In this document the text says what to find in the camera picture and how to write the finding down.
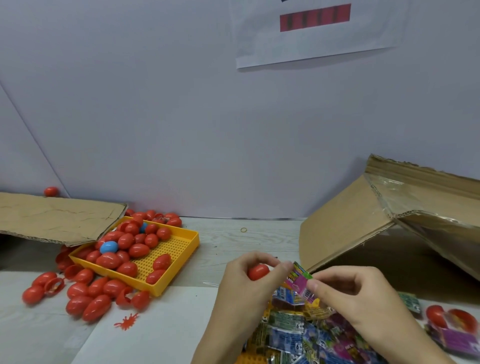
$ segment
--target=hand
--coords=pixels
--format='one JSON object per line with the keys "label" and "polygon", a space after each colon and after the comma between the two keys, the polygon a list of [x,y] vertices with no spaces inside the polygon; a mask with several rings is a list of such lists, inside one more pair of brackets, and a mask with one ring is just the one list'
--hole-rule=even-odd
{"label": "hand", "polygon": [[374,267],[330,267],[307,288],[337,310],[390,363],[454,363],[423,331]]}
{"label": "hand", "polygon": [[[259,263],[275,267],[251,281],[248,269]],[[260,323],[272,294],[293,269],[270,254],[250,252],[229,262],[218,287],[215,305],[192,364],[234,363],[248,337]]]}

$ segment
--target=paper poster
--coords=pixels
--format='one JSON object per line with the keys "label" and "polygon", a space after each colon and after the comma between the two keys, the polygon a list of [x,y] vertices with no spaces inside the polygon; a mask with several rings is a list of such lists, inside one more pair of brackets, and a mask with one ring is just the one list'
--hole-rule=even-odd
{"label": "paper poster", "polygon": [[230,0],[237,68],[398,46],[408,0]]}

